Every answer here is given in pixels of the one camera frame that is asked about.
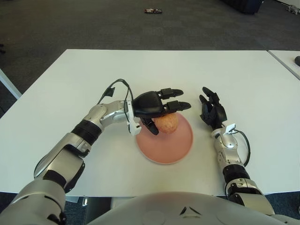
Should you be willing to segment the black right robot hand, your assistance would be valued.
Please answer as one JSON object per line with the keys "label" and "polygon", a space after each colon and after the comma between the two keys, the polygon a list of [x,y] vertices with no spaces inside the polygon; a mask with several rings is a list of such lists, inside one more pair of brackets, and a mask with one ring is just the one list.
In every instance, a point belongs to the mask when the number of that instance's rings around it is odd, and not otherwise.
{"label": "black right robot hand", "polygon": [[211,91],[207,87],[203,87],[202,90],[208,97],[208,100],[203,95],[199,95],[202,104],[200,117],[213,130],[221,128],[222,123],[227,120],[225,109],[220,104],[217,93]]}

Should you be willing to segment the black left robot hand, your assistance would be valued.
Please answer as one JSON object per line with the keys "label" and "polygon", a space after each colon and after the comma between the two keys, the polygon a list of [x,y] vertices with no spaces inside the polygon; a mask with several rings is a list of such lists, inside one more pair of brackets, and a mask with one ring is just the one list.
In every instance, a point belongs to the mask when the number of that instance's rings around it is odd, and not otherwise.
{"label": "black left robot hand", "polygon": [[161,89],[160,91],[145,92],[133,100],[134,116],[140,118],[142,124],[153,134],[158,135],[159,130],[153,119],[183,111],[191,108],[188,102],[177,100],[163,104],[162,100],[174,98],[183,95],[184,92],[179,89]]}

